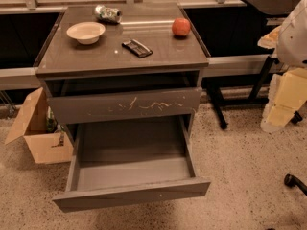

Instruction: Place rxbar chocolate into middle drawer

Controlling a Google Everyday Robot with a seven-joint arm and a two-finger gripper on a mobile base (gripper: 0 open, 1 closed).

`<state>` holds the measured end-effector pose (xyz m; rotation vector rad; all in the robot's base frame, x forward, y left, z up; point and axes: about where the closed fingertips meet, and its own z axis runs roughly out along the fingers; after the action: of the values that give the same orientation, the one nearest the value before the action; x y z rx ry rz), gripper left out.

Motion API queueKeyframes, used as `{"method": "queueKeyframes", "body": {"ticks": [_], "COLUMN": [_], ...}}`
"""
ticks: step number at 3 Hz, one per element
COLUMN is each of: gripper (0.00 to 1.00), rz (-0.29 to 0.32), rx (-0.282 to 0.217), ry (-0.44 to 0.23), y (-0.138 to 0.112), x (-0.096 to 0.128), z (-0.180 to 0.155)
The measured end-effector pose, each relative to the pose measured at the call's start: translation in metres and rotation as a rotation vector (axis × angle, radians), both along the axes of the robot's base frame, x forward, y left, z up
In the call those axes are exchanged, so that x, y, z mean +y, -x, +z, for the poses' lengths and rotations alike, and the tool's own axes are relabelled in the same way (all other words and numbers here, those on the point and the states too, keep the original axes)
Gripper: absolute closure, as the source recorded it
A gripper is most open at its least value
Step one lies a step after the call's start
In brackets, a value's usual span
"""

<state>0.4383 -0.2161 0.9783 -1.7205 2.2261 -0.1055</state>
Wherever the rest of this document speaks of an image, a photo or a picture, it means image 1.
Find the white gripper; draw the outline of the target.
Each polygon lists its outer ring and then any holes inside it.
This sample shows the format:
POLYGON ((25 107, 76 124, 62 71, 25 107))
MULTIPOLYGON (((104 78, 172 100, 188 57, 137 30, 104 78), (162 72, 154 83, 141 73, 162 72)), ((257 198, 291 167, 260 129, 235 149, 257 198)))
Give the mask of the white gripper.
MULTIPOLYGON (((278 26, 262 36, 257 45, 274 49, 280 29, 281 27, 278 26)), ((263 131, 272 133, 288 124, 295 113, 307 102, 307 70, 296 68, 283 75, 274 74, 270 82, 268 99, 260 127, 263 131)))

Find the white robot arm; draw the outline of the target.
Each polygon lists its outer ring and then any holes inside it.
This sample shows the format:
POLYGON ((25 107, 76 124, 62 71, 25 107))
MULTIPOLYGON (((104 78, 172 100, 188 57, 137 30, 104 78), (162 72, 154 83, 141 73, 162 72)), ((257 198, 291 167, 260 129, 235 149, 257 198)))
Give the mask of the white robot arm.
POLYGON ((277 28, 262 36, 258 45, 290 67, 274 74, 260 127, 272 133, 282 129, 307 102, 307 0, 300 0, 277 28))

